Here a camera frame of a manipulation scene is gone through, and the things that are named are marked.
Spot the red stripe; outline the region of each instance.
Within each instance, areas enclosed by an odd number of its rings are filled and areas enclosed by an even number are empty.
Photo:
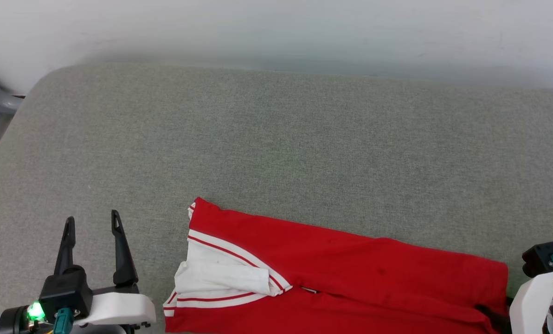
[[[279,289],[283,290],[283,287],[281,287],[281,285],[277,282],[276,279],[274,279],[274,277],[272,277],[272,276],[270,276],[270,275],[268,275],[268,277],[269,277],[270,279],[272,279],[272,281],[277,285],[277,287],[278,287]]]
[[[253,264],[252,262],[250,262],[247,258],[245,258],[245,257],[243,257],[243,256],[241,256],[241,255],[239,255],[239,254],[236,254],[236,253],[234,253],[234,252],[232,252],[232,251],[230,251],[230,250],[226,250],[226,249],[224,249],[223,247],[219,247],[219,246],[217,246],[217,245],[213,245],[213,244],[207,243],[206,241],[202,241],[202,240],[200,240],[200,239],[198,239],[198,238],[192,237],[191,235],[189,235],[188,238],[189,238],[189,239],[192,239],[192,240],[194,240],[194,241],[198,241],[198,242],[201,243],[201,244],[204,244],[204,245],[207,245],[207,246],[211,246],[211,247],[213,247],[213,248],[215,248],[215,249],[222,250],[222,251],[224,251],[224,252],[226,252],[226,253],[229,253],[229,254],[231,254],[231,255],[233,255],[233,256],[235,256],[235,257],[240,258],[241,260],[244,260],[245,262],[248,262],[251,266],[258,268],[258,266],[256,266],[256,265]]]
[[[166,302],[166,304],[170,304],[171,301],[173,300],[173,298],[175,298],[175,296],[177,296],[177,292],[174,292],[173,295],[171,296],[171,298],[169,298],[169,301]]]
[[[223,298],[177,298],[178,302],[189,302],[189,301],[196,301],[196,302],[219,302],[221,300],[230,300],[230,299],[238,299],[241,297],[251,296],[255,294],[255,292],[247,292],[247,294],[240,294],[237,296],[230,296],[230,297],[223,297]]]
[[[219,246],[217,246],[217,245],[213,245],[213,244],[211,244],[211,243],[207,243],[206,241],[202,241],[202,240],[200,240],[200,239],[198,239],[198,238],[192,237],[191,235],[188,235],[188,238],[189,238],[189,239],[192,239],[192,240],[194,240],[194,241],[198,241],[198,242],[201,243],[201,244],[204,244],[204,245],[207,245],[207,246],[211,246],[211,247],[213,247],[213,248],[215,248],[215,249],[224,251],[224,252],[226,252],[226,253],[228,253],[228,254],[231,254],[231,255],[233,255],[233,256],[235,256],[235,257],[240,258],[241,260],[244,260],[245,262],[247,262],[247,263],[248,263],[249,265],[251,265],[252,267],[259,268],[258,266],[256,266],[255,264],[253,264],[250,260],[248,260],[247,258],[241,256],[240,254],[236,254],[236,253],[234,253],[234,252],[232,252],[232,251],[230,251],[230,250],[228,250],[228,249],[224,249],[223,247],[219,247]],[[281,285],[277,282],[276,279],[274,279],[274,277],[272,277],[272,275],[268,275],[268,277],[269,277],[270,279],[272,279],[272,281],[277,285],[277,287],[278,287],[279,289],[283,290],[283,287],[281,287]]]

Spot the gray fabric surface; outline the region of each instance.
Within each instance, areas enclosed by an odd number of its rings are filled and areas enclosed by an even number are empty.
[[[75,262],[92,288],[111,285],[117,209],[141,291],[158,307],[149,331],[163,332],[161,303],[198,195],[504,261],[514,294],[526,279],[521,253],[553,240],[553,90],[159,65],[58,70],[0,142],[0,312],[37,298],[70,215]]]

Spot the folded cloth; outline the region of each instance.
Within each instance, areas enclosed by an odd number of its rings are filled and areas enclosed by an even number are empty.
[[[270,295],[268,270],[241,264],[182,262],[175,273],[178,294],[216,290],[242,290]]]
[[[506,314],[500,262],[222,211],[200,198],[189,214],[167,332],[481,334],[494,330],[476,305]]]

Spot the white wall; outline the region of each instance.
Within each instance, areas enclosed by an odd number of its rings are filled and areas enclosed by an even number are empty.
[[[0,0],[0,83],[86,61],[553,87],[553,0]]]

